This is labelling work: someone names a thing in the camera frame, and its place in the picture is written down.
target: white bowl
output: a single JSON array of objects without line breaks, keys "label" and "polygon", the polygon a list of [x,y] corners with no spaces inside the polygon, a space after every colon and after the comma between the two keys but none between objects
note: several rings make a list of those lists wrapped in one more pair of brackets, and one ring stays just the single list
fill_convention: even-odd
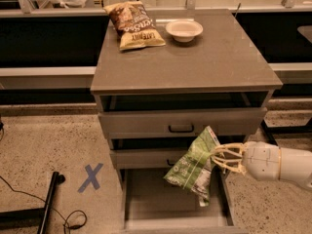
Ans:
[{"label": "white bowl", "polygon": [[203,27],[200,23],[193,20],[175,20],[166,25],[166,30],[178,42],[186,43],[201,34]]}]

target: snack bag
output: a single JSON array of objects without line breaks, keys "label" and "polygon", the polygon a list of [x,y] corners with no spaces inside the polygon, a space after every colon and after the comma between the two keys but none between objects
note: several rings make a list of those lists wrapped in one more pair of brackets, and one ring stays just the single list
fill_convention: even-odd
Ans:
[{"label": "snack bag", "polygon": [[118,35],[121,36],[120,50],[166,44],[153,26],[142,2],[117,3],[105,6],[104,10],[109,14]]},{"label": "snack bag", "polygon": [[188,151],[167,172],[164,179],[200,197],[200,205],[209,204],[209,185],[215,163],[211,151],[220,145],[211,127],[207,127],[192,142]]}]

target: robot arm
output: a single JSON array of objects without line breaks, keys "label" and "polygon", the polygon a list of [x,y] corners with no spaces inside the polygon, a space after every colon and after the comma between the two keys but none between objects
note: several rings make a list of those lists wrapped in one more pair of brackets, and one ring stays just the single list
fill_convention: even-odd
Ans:
[{"label": "robot arm", "polygon": [[312,191],[312,152],[280,148],[264,142],[220,145],[212,160],[235,173],[249,173],[257,180],[283,180]]}]

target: floor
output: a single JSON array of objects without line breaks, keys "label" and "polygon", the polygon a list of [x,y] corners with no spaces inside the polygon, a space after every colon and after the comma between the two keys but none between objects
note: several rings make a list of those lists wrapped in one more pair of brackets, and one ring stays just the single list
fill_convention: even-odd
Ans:
[{"label": "floor", "polygon": [[[304,124],[312,116],[312,100],[272,100],[269,125]],[[96,106],[54,104],[0,106],[5,133],[0,141],[0,176],[15,190],[45,198],[53,171],[66,178],[58,187],[54,208],[63,217],[82,210],[87,224],[71,233],[118,233],[122,190],[108,156],[108,145],[98,122]],[[266,140],[261,129],[250,140]],[[280,146],[312,151],[312,136],[277,136]],[[98,187],[89,183],[88,166],[99,168]],[[312,229],[312,192],[281,181],[256,181],[230,174],[226,179],[236,225],[251,234],[308,233]],[[13,192],[0,181],[0,211],[42,207],[33,197]],[[82,223],[78,214],[71,223]],[[48,233],[63,233],[64,220],[52,211]],[[36,227],[0,230],[1,234],[36,233]]]}]

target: blue x mark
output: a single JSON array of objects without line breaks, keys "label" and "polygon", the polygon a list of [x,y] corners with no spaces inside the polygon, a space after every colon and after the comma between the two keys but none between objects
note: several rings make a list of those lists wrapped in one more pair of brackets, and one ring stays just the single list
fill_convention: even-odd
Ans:
[{"label": "blue x mark", "polygon": [[99,184],[96,178],[96,175],[98,173],[98,171],[101,169],[101,167],[103,166],[102,163],[98,163],[96,168],[94,170],[92,170],[91,166],[88,165],[87,167],[85,167],[87,174],[88,174],[88,178],[86,179],[86,181],[84,181],[84,183],[80,186],[80,188],[78,189],[78,192],[82,193],[84,192],[84,190],[87,188],[87,186],[91,183],[95,190],[99,189]]}]

